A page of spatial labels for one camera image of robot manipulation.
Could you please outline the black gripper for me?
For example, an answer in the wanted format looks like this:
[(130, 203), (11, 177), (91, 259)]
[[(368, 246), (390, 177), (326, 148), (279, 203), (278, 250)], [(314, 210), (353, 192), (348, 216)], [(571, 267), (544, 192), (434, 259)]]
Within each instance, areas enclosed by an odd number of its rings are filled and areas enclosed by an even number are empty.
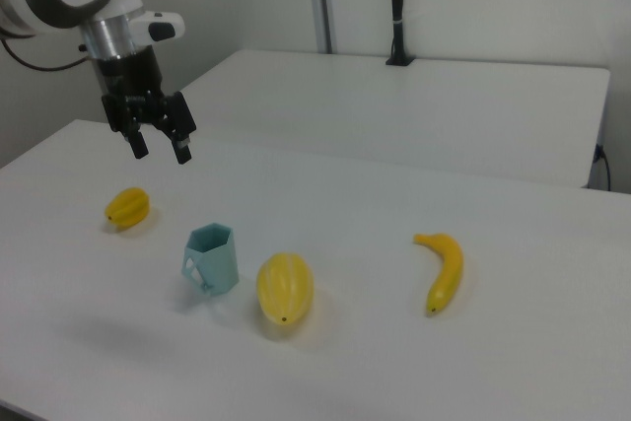
[(190, 134), (196, 124), (181, 92), (165, 96), (162, 73), (152, 46), (123, 57), (97, 59), (102, 103), (110, 129), (119, 132), (136, 159), (148, 155), (141, 124), (154, 124), (170, 140), (180, 165), (191, 160)]

